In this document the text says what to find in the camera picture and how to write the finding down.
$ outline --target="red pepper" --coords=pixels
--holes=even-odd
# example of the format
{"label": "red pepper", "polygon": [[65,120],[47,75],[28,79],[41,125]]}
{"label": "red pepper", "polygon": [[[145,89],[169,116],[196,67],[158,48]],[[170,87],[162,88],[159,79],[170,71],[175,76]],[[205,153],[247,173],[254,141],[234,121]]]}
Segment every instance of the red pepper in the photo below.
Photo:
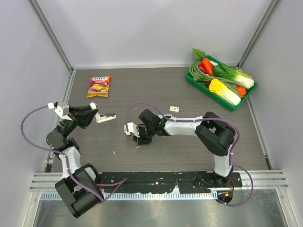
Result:
{"label": "red pepper", "polygon": [[198,68],[205,74],[208,74],[203,65],[198,65]]}
{"label": "red pepper", "polygon": [[205,70],[206,70],[206,72],[207,72],[208,75],[214,76],[214,75],[213,75],[214,69],[213,69],[213,66],[212,66],[212,64],[210,63],[210,61],[209,61],[208,58],[204,58],[204,59],[202,60],[202,65],[204,66],[204,68],[205,68]]}

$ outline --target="plastic vegetable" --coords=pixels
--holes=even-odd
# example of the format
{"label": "plastic vegetable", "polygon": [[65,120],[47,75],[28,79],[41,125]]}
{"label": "plastic vegetable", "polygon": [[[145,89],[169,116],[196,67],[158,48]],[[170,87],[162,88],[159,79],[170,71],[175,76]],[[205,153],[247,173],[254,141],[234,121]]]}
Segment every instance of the plastic vegetable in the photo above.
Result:
{"label": "plastic vegetable", "polygon": [[214,76],[214,75],[213,75],[214,69],[213,69],[213,66],[212,66],[212,64],[210,63],[210,61],[209,61],[208,58],[204,58],[204,59],[202,60],[202,65],[204,66],[204,68],[205,68],[205,70],[206,70],[206,72],[207,72],[208,75]]}
{"label": "plastic vegetable", "polygon": [[240,86],[237,86],[237,91],[240,92],[240,96],[241,96],[242,98],[244,98],[244,97],[246,96],[246,94],[247,94],[246,89],[243,88],[243,87],[240,87]]}
{"label": "plastic vegetable", "polygon": [[210,83],[211,83],[211,81],[204,82],[205,87],[209,88]]}
{"label": "plastic vegetable", "polygon": [[204,51],[200,51],[199,49],[195,49],[195,48],[193,48],[193,49],[194,49],[194,54],[195,54],[195,56],[198,60],[202,60],[202,59],[205,58],[205,52]]}
{"label": "plastic vegetable", "polygon": [[212,64],[213,67],[216,67],[218,65],[218,63],[216,63],[214,61],[210,61],[210,63]]}
{"label": "plastic vegetable", "polygon": [[203,65],[198,65],[198,67],[203,73],[208,74]]}
{"label": "plastic vegetable", "polygon": [[241,69],[237,69],[236,71],[239,72],[242,76],[252,78],[252,75],[244,73]]}
{"label": "plastic vegetable", "polygon": [[[193,77],[193,79],[198,82],[201,83],[203,85],[205,85],[205,83],[207,81],[212,81],[212,79],[214,79],[214,77],[209,76],[206,73],[203,73],[200,69],[199,69],[199,64],[201,63],[200,60],[197,60],[194,64],[192,64],[189,67],[189,73],[190,75]],[[240,92],[237,91],[237,86],[241,86],[241,84],[239,84],[238,82],[232,81],[230,79],[226,79],[226,78],[221,78],[221,77],[217,77],[218,80],[220,80],[223,84],[225,84],[232,92],[234,92],[236,95],[238,95],[240,98]]]}
{"label": "plastic vegetable", "polygon": [[236,81],[247,89],[253,87],[255,84],[255,81],[252,78],[241,75],[240,72],[224,63],[220,63],[214,68],[214,74],[222,78]]}
{"label": "plastic vegetable", "polygon": [[241,98],[218,79],[213,79],[208,89],[234,106],[237,106],[241,102]]}

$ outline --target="metal frame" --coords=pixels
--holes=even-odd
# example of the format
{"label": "metal frame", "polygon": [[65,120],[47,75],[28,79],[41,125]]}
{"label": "metal frame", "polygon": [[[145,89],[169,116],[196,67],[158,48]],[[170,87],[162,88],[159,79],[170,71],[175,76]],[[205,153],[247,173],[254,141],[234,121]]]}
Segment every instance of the metal frame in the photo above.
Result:
{"label": "metal frame", "polygon": [[54,34],[51,26],[49,25],[43,11],[41,10],[38,2],[36,0],[28,0],[28,2],[30,3],[30,5],[32,6],[34,12],[36,13],[38,19],[40,20],[43,28],[45,29],[46,33],[48,34],[50,40],[52,41],[55,49],[58,51],[58,54],[60,55],[60,57],[62,58],[65,66],[67,67],[68,71],[70,73],[72,73],[72,66],[70,64],[70,62],[68,61],[63,48],[61,47],[56,35]]}
{"label": "metal frame", "polygon": [[245,50],[244,54],[242,55],[240,62],[238,63],[239,68],[241,68],[243,66],[243,64],[246,61],[247,57],[249,56],[252,48],[256,44],[257,40],[260,38],[261,33],[263,32],[265,26],[269,22],[269,19],[275,12],[275,10],[278,7],[280,2],[281,2],[281,0],[272,0],[271,3],[269,4],[263,18],[261,19],[261,21],[257,27],[257,30],[255,31],[254,35],[250,39],[250,42],[249,42],[248,46],[246,47],[246,50]]}
{"label": "metal frame", "polygon": [[[250,179],[244,171],[237,171],[241,175],[243,187],[235,188],[250,189]],[[253,170],[250,171],[254,181],[254,189],[288,189],[282,170]],[[30,191],[51,192],[55,191],[55,183],[60,181],[62,173],[35,173]],[[212,190],[227,190],[230,188],[212,188]]]}
{"label": "metal frame", "polygon": [[289,193],[289,189],[286,190],[277,189],[276,193],[278,195],[279,202],[281,204],[287,225],[290,227],[299,226],[298,219],[295,217],[294,209],[290,203],[291,200],[287,195]]}
{"label": "metal frame", "polygon": [[36,214],[38,211],[38,206],[40,202],[41,192],[31,192],[32,198],[30,205],[27,210],[26,218],[23,223],[23,227],[32,227],[34,225],[34,221],[36,218]]}
{"label": "metal frame", "polygon": [[[237,63],[227,63],[229,66],[237,67]],[[142,68],[175,68],[175,67],[187,67],[191,64],[163,64],[163,65],[113,65],[113,66],[99,66],[99,67],[86,67],[75,66],[74,70],[105,70],[105,69],[142,69]]]}
{"label": "metal frame", "polygon": [[255,115],[254,108],[253,108],[253,103],[252,103],[250,97],[247,99],[247,103],[248,103],[248,107],[250,109],[250,114],[251,114],[251,117],[252,117],[252,121],[254,122],[254,125],[255,125],[255,128],[256,128],[256,131],[257,131],[259,142],[260,142],[260,145],[261,145],[261,148],[262,148],[262,151],[263,151],[264,158],[266,160],[268,169],[274,169],[275,167],[273,166],[273,163],[271,162],[272,161],[271,155],[268,153],[266,142],[263,139],[264,138],[264,133],[262,131],[262,128],[259,127],[259,123],[258,123],[259,120],[258,120],[257,116]]}
{"label": "metal frame", "polygon": [[76,70],[73,70],[71,72],[69,78],[68,78],[67,83],[66,83],[65,92],[64,92],[64,95],[63,95],[63,99],[62,99],[62,101],[65,102],[65,103],[68,103],[68,100],[70,99],[71,88],[72,88],[72,85],[74,83],[75,75],[76,75]]}

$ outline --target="candy package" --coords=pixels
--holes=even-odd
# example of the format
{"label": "candy package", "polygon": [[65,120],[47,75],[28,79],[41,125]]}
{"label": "candy package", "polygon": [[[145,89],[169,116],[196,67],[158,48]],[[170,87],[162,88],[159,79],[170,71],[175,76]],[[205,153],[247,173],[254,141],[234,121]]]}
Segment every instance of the candy package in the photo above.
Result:
{"label": "candy package", "polygon": [[111,77],[91,77],[89,91],[86,97],[92,98],[95,96],[108,97],[109,80]]}

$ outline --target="black mounting plate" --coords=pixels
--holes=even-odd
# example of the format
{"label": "black mounting plate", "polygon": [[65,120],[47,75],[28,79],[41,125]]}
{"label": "black mounting plate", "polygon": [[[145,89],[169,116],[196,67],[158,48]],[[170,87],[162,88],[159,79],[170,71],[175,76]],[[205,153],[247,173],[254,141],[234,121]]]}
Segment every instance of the black mounting plate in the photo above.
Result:
{"label": "black mounting plate", "polygon": [[[122,186],[116,193],[170,193],[177,185],[183,193],[206,193],[211,188],[230,188],[231,184],[219,186],[214,180],[212,172],[107,172],[99,174],[102,183],[117,183],[125,178]],[[235,188],[242,187],[240,174],[232,173],[232,182]],[[116,186],[104,187],[104,192],[112,192]]]}

